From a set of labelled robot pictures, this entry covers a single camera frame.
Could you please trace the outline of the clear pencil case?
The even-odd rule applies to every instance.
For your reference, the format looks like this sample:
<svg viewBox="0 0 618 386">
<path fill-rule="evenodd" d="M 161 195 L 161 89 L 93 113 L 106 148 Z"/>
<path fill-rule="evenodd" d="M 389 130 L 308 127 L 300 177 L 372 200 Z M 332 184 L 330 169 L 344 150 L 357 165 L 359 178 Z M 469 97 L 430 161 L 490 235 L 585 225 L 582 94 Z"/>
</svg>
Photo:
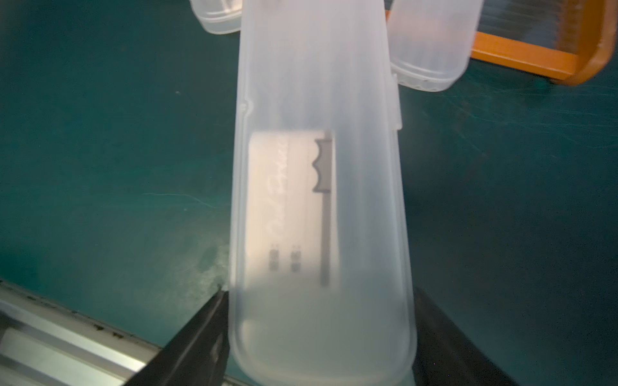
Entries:
<svg viewBox="0 0 618 386">
<path fill-rule="evenodd" d="M 241 30 L 242 0 L 190 0 L 190 5 L 208 33 L 227 35 Z"/>
<path fill-rule="evenodd" d="M 229 344 L 262 385 L 396 385 L 415 358 L 381 1 L 246 1 Z"/>
<path fill-rule="evenodd" d="M 483 0 L 396 0 L 387 35 L 391 68 L 398 83 L 423 92 L 442 92 L 468 67 Z"/>
</svg>

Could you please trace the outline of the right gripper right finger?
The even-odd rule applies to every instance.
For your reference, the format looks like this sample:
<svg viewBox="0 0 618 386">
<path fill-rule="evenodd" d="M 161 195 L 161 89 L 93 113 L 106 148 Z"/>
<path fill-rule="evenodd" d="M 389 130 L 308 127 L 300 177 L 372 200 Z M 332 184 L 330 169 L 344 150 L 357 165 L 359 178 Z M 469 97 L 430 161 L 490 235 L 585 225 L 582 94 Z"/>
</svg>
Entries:
<svg viewBox="0 0 618 386">
<path fill-rule="evenodd" d="M 517 386 L 420 288 L 414 288 L 418 348 L 417 385 Z"/>
</svg>

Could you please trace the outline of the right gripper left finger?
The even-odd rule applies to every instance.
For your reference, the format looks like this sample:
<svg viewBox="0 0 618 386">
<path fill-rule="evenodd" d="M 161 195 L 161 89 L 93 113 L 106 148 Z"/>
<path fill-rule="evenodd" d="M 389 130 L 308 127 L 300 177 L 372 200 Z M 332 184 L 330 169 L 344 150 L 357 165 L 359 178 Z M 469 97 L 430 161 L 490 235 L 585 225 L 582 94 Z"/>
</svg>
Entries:
<svg viewBox="0 0 618 386">
<path fill-rule="evenodd" d="M 220 289 L 128 385 L 222 385 L 229 345 L 229 293 Z"/>
</svg>

